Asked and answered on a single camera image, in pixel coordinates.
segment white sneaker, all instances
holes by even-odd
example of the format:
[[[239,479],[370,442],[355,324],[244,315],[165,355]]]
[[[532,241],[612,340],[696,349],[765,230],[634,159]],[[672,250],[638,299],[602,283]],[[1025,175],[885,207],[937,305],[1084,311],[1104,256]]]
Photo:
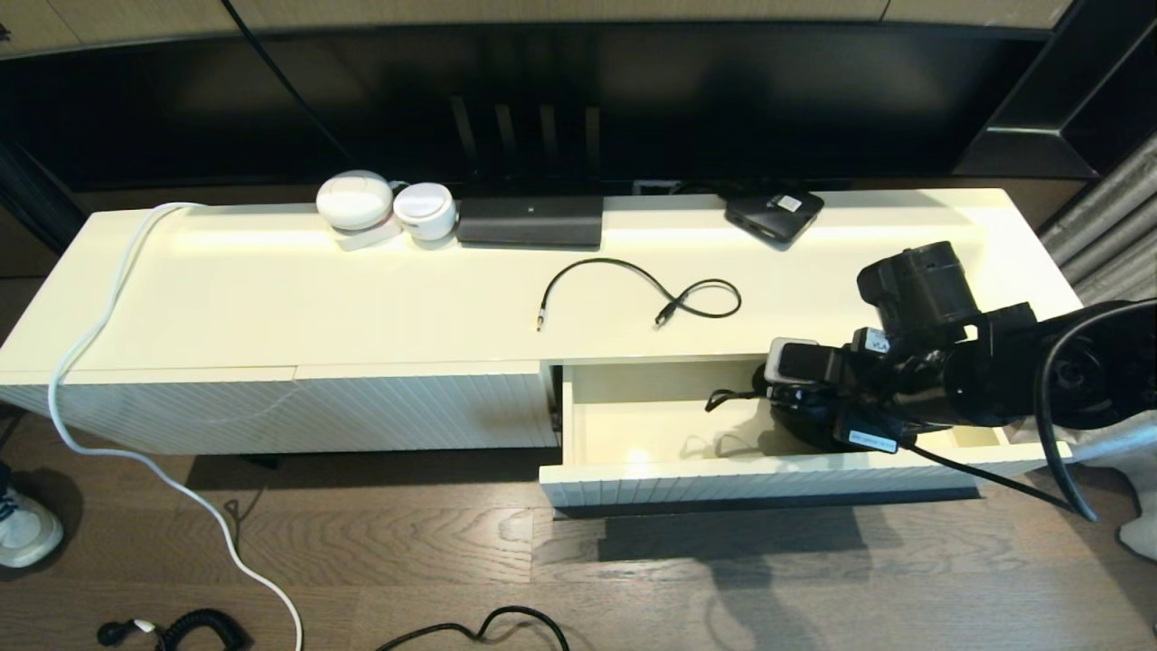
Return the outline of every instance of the white sneaker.
[[[0,496],[0,565],[27,568],[60,545],[65,528],[35,500],[8,489]]]

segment sticker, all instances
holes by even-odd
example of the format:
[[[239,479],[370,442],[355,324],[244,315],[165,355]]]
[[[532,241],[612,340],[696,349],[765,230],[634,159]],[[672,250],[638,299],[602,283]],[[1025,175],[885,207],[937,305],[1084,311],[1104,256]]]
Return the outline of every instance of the sticker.
[[[896,452],[899,447],[899,445],[892,439],[885,439],[884,437],[877,437],[867,432],[857,432],[855,430],[848,432],[848,443],[854,443],[872,450],[882,450],[884,452]]]
[[[782,197],[780,197],[780,199],[778,201],[775,201],[775,202],[780,207],[788,208],[791,212],[795,212],[795,210],[799,209],[799,206],[803,205],[803,201],[801,201],[799,199],[797,199],[795,197],[789,197],[787,194],[783,194]]]
[[[876,328],[868,328],[868,336],[864,338],[864,348],[875,353],[887,353],[889,345],[884,332]]]

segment curtain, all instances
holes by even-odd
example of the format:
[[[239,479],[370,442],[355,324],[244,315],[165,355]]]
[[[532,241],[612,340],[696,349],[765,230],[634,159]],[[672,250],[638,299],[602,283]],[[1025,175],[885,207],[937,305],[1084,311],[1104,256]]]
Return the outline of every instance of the curtain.
[[[1157,133],[1040,241],[1085,304],[1157,295]]]

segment white tv stand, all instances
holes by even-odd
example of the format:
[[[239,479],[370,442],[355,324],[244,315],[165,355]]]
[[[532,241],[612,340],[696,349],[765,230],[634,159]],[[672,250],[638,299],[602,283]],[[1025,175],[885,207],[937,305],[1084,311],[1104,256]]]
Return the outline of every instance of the white tv stand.
[[[781,251],[730,225],[715,197],[606,199],[598,253],[420,246],[344,252],[311,205],[218,206],[164,217],[108,328],[61,391],[65,420],[156,454],[561,446],[540,480],[557,506],[967,487],[907,452],[816,454],[742,390],[776,336],[839,346],[876,325],[855,278],[906,246],[951,241],[981,309],[1081,306],[1000,190],[823,193]],[[94,214],[0,349],[0,398],[45,413],[49,375],[89,328],[145,210]],[[672,287],[725,278],[743,309],[677,312],[629,271]],[[727,309],[725,291],[694,301]],[[561,372],[555,394],[552,369]],[[561,435],[552,429],[552,407]],[[1000,474],[1045,465],[1001,430],[926,435],[926,447]]]

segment wooden floor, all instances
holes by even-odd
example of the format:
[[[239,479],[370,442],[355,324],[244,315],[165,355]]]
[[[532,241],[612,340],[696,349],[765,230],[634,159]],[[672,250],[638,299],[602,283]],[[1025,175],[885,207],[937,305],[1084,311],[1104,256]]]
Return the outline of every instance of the wooden floor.
[[[143,467],[74,456],[36,416],[0,458],[68,531],[42,565],[0,571],[0,650],[97,649],[102,622],[169,623],[201,607],[233,614],[255,649],[292,649],[280,601]],[[545,611],[577,650],[1157,648],[1157,563],[1114,540],[1136,510],[1108,471],[1078,475],[1095,525],[990,487],[952,503],[555,520],[536,484],[555,451],[308,456],[277,471],[161,463],[248,512],[241,554],[296,600],[310,650],[373,650],[443,621],[476,628],[506,604]],[[552,649],[518,622],[499,626],[508,637],[492,649]],[[443,632],[403,649],[467,648]],[[220,645],[201,631],[182,649]]]

